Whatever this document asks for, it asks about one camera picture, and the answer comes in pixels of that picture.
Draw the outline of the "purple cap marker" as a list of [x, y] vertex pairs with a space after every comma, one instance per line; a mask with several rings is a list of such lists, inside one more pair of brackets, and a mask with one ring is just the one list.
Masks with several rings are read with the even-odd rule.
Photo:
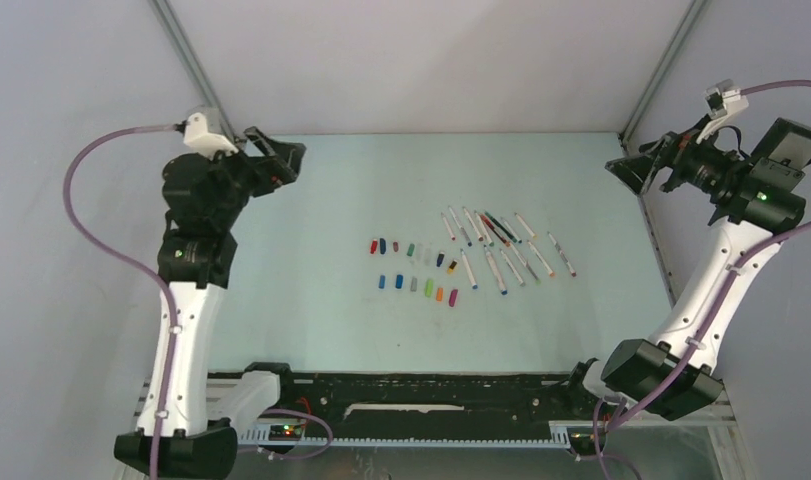
[[577, 277], [577, 271], [572, 265], [571, 261], [567, 257], [566, 252], [564, 251], [562, 245], [559, 243], [558, 239], [551, 233], [547, 232], [548, 238], [550, 239], [551, 243], [553, 244], [554, 248], [556, 249], [560, 259], [562, 260], [563, 264], [568, 270], [568, 273], [572, 278]]

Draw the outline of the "yellow black marker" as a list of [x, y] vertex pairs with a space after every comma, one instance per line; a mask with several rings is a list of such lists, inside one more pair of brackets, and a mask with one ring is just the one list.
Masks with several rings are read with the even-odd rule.
[[538, 238], [538, 235], [537, 235], [537, 233], [536, 233], [536, 232], [535, 232], [535, 231], [532, 229], [532, 227], [529, 225], [529, 223], [528, 223], [528, 222], [525, 220], [525, 218], [524, 218], [522, 215], [520, 215], [518, 212], [515, 212], [515, 213], [514, 213], [514, 215], [515, 215], [515, 217], [517, 218], [518, 222], [519, 222], [519, 223], [521, 224], [521, 226], [523, 227], [523, 229], [524, 229], [524, 230], [525, 230], [525, 231], [528, 233], [528, 235], [529, 235], [529, 239], [530, 239], [531, 241], [536, 240], [536, 239]]

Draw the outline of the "orange cap marker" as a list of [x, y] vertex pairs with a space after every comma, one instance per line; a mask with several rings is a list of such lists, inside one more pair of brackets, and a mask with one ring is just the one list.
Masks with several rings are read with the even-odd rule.
[[542, 266], [544, 267], [544, 269], [545, 269], [545, 271], [546, 271], [547, 275], [548, 275], [550, 278], [554, 278], [554, 277], [556, 276], [556, 273], [555, 273], [554, 269], [553, 269], [553, 268], [551, 267], [551, 265], [550, 265], [550, 264], [547, 262], [547, 260], [545, 259], [545, 257], [543, 256], [543, 254], [540, 252], [540, 250], [537, 248], [537, 246], [536, 246], [536, 245], [535, 245], [535, 244], [534, 244], [534, 243], [533, 243], [531, 240], [527, 240], [527, 241], [526, 241], [526, 243], [527, 243], [527, 245], [529, 246], [529, 248], [531, 249], [531, 251], [533, 252], [533, 254], [536, 256], [536, 258], [538, 259], [538, 261], [539, 261], [539, 262], [542, 264]]

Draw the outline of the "blue clip cap marker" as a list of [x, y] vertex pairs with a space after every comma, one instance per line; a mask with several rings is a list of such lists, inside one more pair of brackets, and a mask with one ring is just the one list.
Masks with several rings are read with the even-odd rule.
[[517, 244], [520, 244], [522, 242], [522, 239], [521, 239], [520, 235], [516, 233], [516, 231], [513, 229], [513, 227], [510, 225], [510, 223], [503, 217], [500, 218], [500, 222], [507, 229], [509, 234], [512, 236], [513, 241], [515, 243], [517, 243]]

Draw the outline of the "green cap marker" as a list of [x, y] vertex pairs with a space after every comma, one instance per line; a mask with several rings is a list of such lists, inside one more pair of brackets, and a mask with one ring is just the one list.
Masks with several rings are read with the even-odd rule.
[[516, 244], [512, 242], [512, 243], [511, 243], [511, 245], [510, 245], [510, 249], [511, 249], [511, 250], [514, 252], [515, 256], [516, 256], [516, 257], [517, 257], [517, 259], [520, 261], [520, 263], [522, 264], [522, 266], [523, 266], [523, 267], [524, 267], [524, 268], [525, 268], [525, 269], [526, 269], [526, 270], [529, 272], [529, 274], [532, 276], [533, 280], [535, 281], [535, 284], [536, 284], [536, 285], [540, 285], [540, 284], [541, 284], [541, 279], [540, 279], [540, 278], [539, 278], [539, 276], [538, 276], [538, 275], [535, 273], [534, 269], [532, 268], [532, 266], [530, 265], [530, 263], [528, 262], [528, 260], [525, 258], [525, 256], [524, 256], [524, 255], [523, 255], [523, 254], [522, 254], [522, 253], [521, 253], [521, 252], [520, 252], [520, 251], [519, 251], [519, 250], [516, 248], [516, 246], [515, 246], [515, 245], [516, 245]]

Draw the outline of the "green ink clear pen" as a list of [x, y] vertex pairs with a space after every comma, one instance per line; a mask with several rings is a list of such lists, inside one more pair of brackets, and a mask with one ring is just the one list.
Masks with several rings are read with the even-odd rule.
[[489, 212], [485, 212], [484, 215], [490, 220], [490, 222], [499, 230], [501, 230], [507, 237], [510, 243], [516, 243], [517, 238], [510, 232], [508, 228], [506, 228], [497, 218], [491, 215]]

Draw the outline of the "red cap marker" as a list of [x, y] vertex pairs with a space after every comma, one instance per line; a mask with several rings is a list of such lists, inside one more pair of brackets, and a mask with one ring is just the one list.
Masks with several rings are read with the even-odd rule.
[[453, 230], [453, 228], [451, 226], [451, 223], [450, 223], [449, 219], [442, 212], [441, 212], [440, 216], [441, 216], [441, 219], [442, 219], [442, 221], [444, 223], [445, 229], [446, 229], [446, 231], [447, 231], [447, 233], [448, 233], [448, 235], [450, 237], [450, 240], [454, 242], [457, 237], [456, 237], [456, 234], [455, 234], [455, 232], [454, 232], [454, 230]]

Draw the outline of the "red ink clear pen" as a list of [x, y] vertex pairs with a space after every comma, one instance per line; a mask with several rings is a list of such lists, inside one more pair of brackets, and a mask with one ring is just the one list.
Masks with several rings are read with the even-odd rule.
[[491, 222], [491, 220], [485, 214], [479, 213], [479, 217], [483, 221], [485, 226], [489, 229], [489, 231], [492, 232], [492, 234], [499, 240], [499, 242], [502, 245], [504, 245], [506, 247], [510, 246], [509, 241], [498, 232], [498, 230], [496, 229], [494, 224]]

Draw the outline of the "teal cap marker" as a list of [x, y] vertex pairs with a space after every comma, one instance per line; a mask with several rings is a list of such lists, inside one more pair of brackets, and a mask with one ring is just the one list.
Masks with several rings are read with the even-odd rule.
[[492, 235], [490, 233], [490, 230], [487, 227], [487, 224], [486, 224], [485, 220], [483, 219], [480, 212], [476, 211], [475, 214], [476, 214], [476, 219], [477, 219], [478, 225], [479, 225], [480, 229], [482, 230], [482, 234], [484, 236], [485, 242], [490, 247], [493, 247], [495, 245], [495, 242], [494, 242], [494, 239], [493, 239], [493, 237], [492, 237]]

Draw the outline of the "brown cap marker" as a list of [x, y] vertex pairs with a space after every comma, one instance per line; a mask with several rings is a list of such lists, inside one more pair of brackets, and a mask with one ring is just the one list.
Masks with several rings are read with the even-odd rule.
[[472, 227], [478, 241], [483, 242], [484, 241], [484, 236], [483, 236], [482, 230], [478, 226], [475, 218], [473, 217], [473, 215], [470, 213], [470, 211], [466, 207], [462, 207], [462, 210], [463, 210], [464, 215], [467, 218], [468, 222], [470, 223], [470, 225], [471, 225], [471, 227]]

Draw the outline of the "dark blue cap marker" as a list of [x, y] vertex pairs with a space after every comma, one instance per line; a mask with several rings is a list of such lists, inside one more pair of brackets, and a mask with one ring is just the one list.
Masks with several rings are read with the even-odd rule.
[[472, 240], [471, 240], [467, 230], [465, 229], [464, 225], [462, 224], [461, 220], [459, 219], [459, 216], [457, 215], [455, 209], [452, 206], [449, 206], [448, 210], [449, 210], [450, 215], [452, 216], [453, 222], [455, 223], [456, 227], [458, 228], [459, 232], [461, 233], [461, 235], [462, 235], [462, 237], [464, 239], [464, 242], [466, 243], [466, 245], [468, 247], [471, 247], [473, 245]]

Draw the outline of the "light blue marker body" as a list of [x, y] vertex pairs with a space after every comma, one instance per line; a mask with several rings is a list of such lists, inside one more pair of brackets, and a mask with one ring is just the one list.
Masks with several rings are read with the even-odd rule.
[[473, 290], [477, 290], [478, 289], [478, 282], [477, 282], [476, 276], [475, 276], [474, 271], [472, 269], [472, 266], [471, 266], [471, 264], [469, 262], [468, 256], [467, 256], [466, 252], [463, 249], [460, 250], [460, 256], [461, 256], [461, 262], [462, 262], [462, 264], [464, 266], [464, 269], [465, 269], [468, 281], [469, 281], [469, 283], [471, 285], [471, 288]]

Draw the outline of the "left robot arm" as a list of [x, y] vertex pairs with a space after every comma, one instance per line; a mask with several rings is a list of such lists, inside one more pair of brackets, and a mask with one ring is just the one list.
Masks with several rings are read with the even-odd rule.
[[157, 478], [224, 479], [238, 430], [267, 410], [285, 416], [296, 388], [273, 373], [252, 373], [217, 410], [206, 406], [207, 361], [227, 293], [237, 242], [231, 229], [250, 199], [298, 179], [307, 148], [246, 130], [249, 155], [223, 137], [194, 141], [162, 172], [168, 206], [158, 253], [160, 333], [153, 375], [134, 431], [116, 437], [123, 464]]

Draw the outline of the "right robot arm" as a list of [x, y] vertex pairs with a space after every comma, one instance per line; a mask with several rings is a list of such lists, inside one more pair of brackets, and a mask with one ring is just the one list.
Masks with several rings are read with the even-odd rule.
[[588, 361], [583, 379], [564, 388], [574, 417], [591, 416], [603, 400], [626, 400], [634, 405], [614, 414], [617, 424], [642, 410], [676, 420], [714, 402], [724, 389], [713, 376], [722, 340], [746, 292], [784, 241], [811, 228], [802, 221], [806, 201], [794, 192], [811, 165], [811, 128], [779, 118], [744, 155], [719, 149], [709, 124], [704, 117], [605, 165], [636, 195], [667, 169], [661, 191], [695, 187], [715, 210], [707, 249], [662, 326], [622, 341], [606, 361]]

